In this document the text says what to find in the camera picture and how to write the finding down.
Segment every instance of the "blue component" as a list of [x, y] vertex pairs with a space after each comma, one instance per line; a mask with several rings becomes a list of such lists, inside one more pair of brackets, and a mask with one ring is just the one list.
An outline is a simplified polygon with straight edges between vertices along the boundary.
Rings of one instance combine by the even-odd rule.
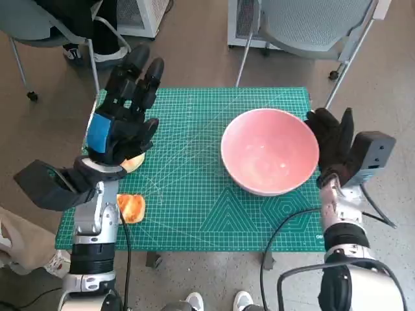
[[106, 140], [110, 132], [111, 120], [99, 115], [93, 114], [88, 134], [86, 136], [86, 144], [94, 151], [104, 154], [106, 151]]

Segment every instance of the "black cable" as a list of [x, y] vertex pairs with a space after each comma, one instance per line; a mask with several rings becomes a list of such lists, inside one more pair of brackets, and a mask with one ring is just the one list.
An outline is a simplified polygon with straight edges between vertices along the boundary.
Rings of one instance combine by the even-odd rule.
[[382, 269], [384, 269], [388, 273], [389, 277], [395, 282], [395, 285], [398, 288], [399, 293], [401, 294], [403, 310], [407, 311], [408, 308], [407, 308], [407, 302], [405, 300], [405, 295], [403, 294], [402, 287], [401, 287], [399, 281], [397, 280], [395, 274], [383, 262], [380, 262], [380, 261], [374, 260], [374, 259], [369, 259], [369, 258], [350, 258], [350, 259], [342, 260], [340, 262], [332, 262], [332, 263], [329, 263], [329, 264], [314, 264], [312, 266], [305, 266], [305, 267], [295, 268], [295, 269], [289, 270], [287, 272], [284, 272], [283, 274], [281, 274], [279, 276], [278, 281], [277, 281], [278, 311], [284, 311], [282, 286], [283, 286], [284, 279], [286, 279], [287, 277], [290, 277], [291, 275], [301, 273], [301, 272], [321, 270], [321, 269], [326, 269], [326, 268], [334, 268], [334, 267], [345, 266], [345, 265], [348, 265], [348, 264], [357, 264], [357, 263], [362, 263], [362, 262], [373, 264], [374, 266], [380, 266]]
[[130, 232], [128, 231], [127, 224], [123, 213], [120, 210], [121, 221], [123, 222], [125, 240], [127, 242], [127, 271], [125, 275], [125, 287], [124, 287], [124, 305], [123, 310], [127, 311], [128, 308], [128, 287], [130, 286], [130, 272], [131, 272], [131, 242], [130, 242]]
[[5, 306], [6, 310], [11, 310], [11, 311], [21, 311], [20, 309], [18, 309], [15, 305], [11, 304], [11, 303], [7, 303], [6, 301], [0, 301], [0, 306]]
[[39, 296], [37, 296], [35, 299], [33, 299], [31, 302], [25, 304], [24, 306], [19, 306], [19, 309], [27, 308], [28, 306], [33, 305], [37, 300], [39, 300], [43, 295], [49, 294], [51, 292], [55, 292], [57, 290], [61, 290], [62, 287], [53, 288], [52, 290], [47, 290], [46, 292], [41, 293]]
[[[313, 212], [319, 212], [320, 211], [320, 209], [318, 208], [318, 209], [306, 209], [305, 211], [300, 211], [300, 212], [297, 212], [297, 213], [294, 213], [294, 214], [292, 214], [292, 215], [290, 215], [289, 217], [287, 217], [286, 219], [284, 219], [284, 221], [277, 227], [277, 229], [274, 231], [274, 234], [271, 236], [271, 238], [270, 238], [270, 240], [269, 240], [269, 242], [268, 242], [268, 244], [267, 244], [267, 246], [266, 246], [266, 248], [265, 248], [265, 251], [264, 251], [264, 253], [263, 253], [263, 257], [262, 257], [262, 262], [261, 262], [261, 269], [259, 270], [259, 287], [260, 287], [260, 289], [261, 289], [261, 298], [262, 298], [262, 304], [263, 304], [263, 307], [264, 307], [264, 309], [265, 309], [265, 311], [269, 311], [269, 309], [268, 309], [268, 305], [267, 305], [267, 299], [266, 299], [266, 297], [265, 297], [265, 289], [264, 289], [264, 265], [265, 265], [265, 255], [270, 251], [270, 248], [271, 248], [271, 246], [272, 246], [272, 243], [274, 243], [274, 240], [275, 240], [275, 238], [276, 238], [276, 236], [277, 236], [277, 234], [279, 233], [279, 231], [281, 230], [281, 228], [290, 220], [290, 219], [292, 219], [292, 218], [294, 218], [294, 217], [296, 217], [296, 216], [299, 216], [299, 215], [302, 215], [302, 214], [306, 214], [306, 213], [313, 213]], [[379, 218], [379, 217], [376, 217], [376, 216], [374, 216], [374, 215], [372, 215], [372, 214], [370, 214], [370, 213], [366, 213], [366, 212], [362, 212], [362, 214], [363, 215], [365, 215], [365, 216], [367, 216], [367, 217], [370, 217], [370, 218], [373, 218], [373, 219], [375, 219], [375, 220], [378, 220], [378, 221], [380, 221], [380, 222], [382, 222], [382, 223], [384, 223], [384, 224], [387, 224], [387, 225], [390, 225], [386, 220], [384, 220], [384, 219], [382, 219], [382, 218]], [[385, 268], [385, 270], [386, 271], [388, 271], [388, 273], [389, 273], [389, 268], [388, 267], [386, 267]], [[396, 286], [399, 288], [399, 291], [401, 292], [401, 294], [403, 295], [403, 292], [402, 292], [402, 289], [400, 288], [400, 285], [399, 285], [399, 283], [397, 282], [397, 279], [395, 278], [394, 279], [394, 281], [395, 281], [395, 283], [396, 283]]]
[[166, 8], [166, 11], [164, 12], [164, 15], [168, 14], [173, 8], [173, 6], [174, 6], [174, 0], [170, 0], [169, 3], [167, 4], [167, 8]]
[[27, 303], [23, 306], [15, 306], [12, 303], [7, 303], [6, 301], [0, 301], [0, 305], [6, 306], [6, 307], [12, 309], [13, 311], [21, 311], [21, 309], [24, 309], [24, 308], [27, 308], [27, 307], [33, 305], [37, 300], [39, 300], [44, 295], [49, 294], [51, 292], [55, 292], [57, 290], [61, 290], [61, 289], [62, 289], [62, 287], [57, 287], [57, 288], [53, 288], [52, 290], [47, 290], [46, 292], [41, 293], [39, 296], [37, 296], [31, 302], [29, 302], [29, 303]]
[[370, 213], [362, 212], [362, 214], [365, 215], [365, 216], [367, 216], [367, 217], [373, 218], [374, 220], [377, 220], [378, 222], [382, 222], [385, 225], [390, 225], [386, 220], [384, 220], [384, 219], [382, 219], [380, 217], [377, 217], [375, 215], [372, 215]]
[[312, 212], [319, 212], [320, 209], [306, 209], [305, 211], [300, 211], [297, 213], [294, 213], [292, 215], [290, 215], [289, 217], [287, 217], [286, 219], [284, 219], [284, 221], [278, 226], [278, 228], [274, 231], [274, 234], [272, 235], [272, 237], [270, 238], [265, 251], [263, 253], [262, 256], [262, 262], [261, 262], [261, 269], [259, 270], [259, 286], [261, 288], [261, 297], [262, 297], [262, 304], [264, 306], [265, 311], [268, 311], [268, 305], [267, 305], [267, 299], [265, 298], [265, 290], [264, 290], [264, 264], [265, 264], [265, 255], [269, 252], [272, 243], [275, 240], [275, 237], [277, 236], [277, 234], [279, 233], [279, 230], [281, 230], [281, 228], [291, 219], [294, 218], [298, 215], [302, 215], [305, 213], [312, 213]]
[[392, 222], [387, 215], [383, 213], [383, 211], [377, 206], [377, 204], [372, 200], [370, 195], [368, 194], [368, 191], [366, 190], [366, 187], [362, 184], [361, 189], [363, 192], [364, 197], [368, 200], [370, 205], [373, 207], [373, 209], [379, 214], [380, 217], [383, 218], [383, 220], [392, 228], [396, 229], [396, 224]]

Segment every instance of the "bowl rim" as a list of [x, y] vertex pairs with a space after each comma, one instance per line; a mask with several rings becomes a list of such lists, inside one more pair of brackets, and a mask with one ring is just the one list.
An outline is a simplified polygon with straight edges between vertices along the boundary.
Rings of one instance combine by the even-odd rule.
[[[316, 164], [315, 166], [313, 166], [312, 169], [310, 169], [310, 172], [308, 172], [305, 175], [304, 180], [293, 186], [290, 187], [284, 191], [263, 191], [263, 190], [259, 190], [257, 188], [253, 188], [253, 187], [248, 187], [246, 185], [244, 185], [244, 183], [241, 183], [241, 181], [236, 178], [229, 170], [228, 165], [226, 163], [226, 160], [224, 158], [224, 137], [226, 136], [227, 132], [230, 130], [230, 128], [232, 127], [232, 125], [236, 122], [237, 119], [239, 119], [240, 117], [242, 117], [243, 115], [247, 115], [247, 114], [251, 114], [251, 113], [255, 113], [258, 111], [273, 111], [273, 112], [280, 112], [280, 113], [284, 113], [290, 117], [293, 117], [294, 119], [297, 119], [298, 121], [300, 121], [303, 124], [303, 127], [306, 128], [306, 130], [311, 134], [311, 137], [313, 138], [314, 144], [316, 146]], [[293, 191], [294, 189], [298, 188], [299, 186], [301, 186], [302, 184], [304, 184], [315, 172], [316, 168], [317, 168], [317, 164], [318, 164], [318, 159], [320, 158], [320, 149], [318, 147], [318, 142], [317, 142], [317, 138], [314, 135], [313, 131], [308, 127], [308, 125], [306, 125], [306, 123], [304, 123], [303, 120], [301, 120], [299, 117], [289, 113], [288, 111], [285, 110], [281, 110], [281, 109], [277, 109], [277, 108], [258, 108], [258, 109], [252, 109], [252, 110], [248, 110], [246, 112], [241, 113], [240, 115], [236, 116], [236, 118], [234, 118], [226, 127], [226, 129], [224, 130], [223, 134], [222, 134], [222, 139], [220, 140], [220, 158], [222, 159], [222, 162], [226, 168], [226, 171], [228, 172], [228, 174], [232, 177], [232, 179], [236, 182], [236, 184], [238, 184], [238, 186], [240, 186], [242, 189], [247, 190], [248, 192], [251, 192], [253, 194], [256, 195], [260, 195], [260, 196], [278, 196], [280, 194], [285, 194], [288, 193], [290, 191]]]

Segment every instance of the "chair caster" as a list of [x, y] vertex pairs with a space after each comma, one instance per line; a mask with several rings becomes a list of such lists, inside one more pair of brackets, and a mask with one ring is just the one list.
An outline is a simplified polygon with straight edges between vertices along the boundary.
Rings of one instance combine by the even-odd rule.
[[159, 254], [157, 254], [155, 251], [149, 251], [147, 252], [145, 266], [148, 268], [157, 269], [162, 261], [163, 259]]
[[26, 96], [30, 99], [31, 102], [38, 101], [38, 95], [35, 92], [27, 92]]
[[331, 81], [335, 81], [338, 79], [338, 72], [337, 71], [330, 71], [329, 79]]
[[265, 257], [264, 270], [270, 271], [270, 270], [274, 269], [275, 260], [272, 257], [272, 252], [267, 251], [266, 253], [263, 254], [263, 256]]
[[264, 57], [268, 57], [268, 56], [270, 56], [270, 49], [268, 49], [268, 48], [263, 48], [263, 49], [261, 49], [261, 54], [262, 54], [262, 56], [264, 56]]

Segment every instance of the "beige pants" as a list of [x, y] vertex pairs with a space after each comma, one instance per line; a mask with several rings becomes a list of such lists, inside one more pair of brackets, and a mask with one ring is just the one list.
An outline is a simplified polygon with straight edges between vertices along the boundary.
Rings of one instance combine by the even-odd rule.
[[0, 207], [0, 262], [18, 274], [44, 267], [69, 269], [69, 254], [56, 252], [55, 235]]

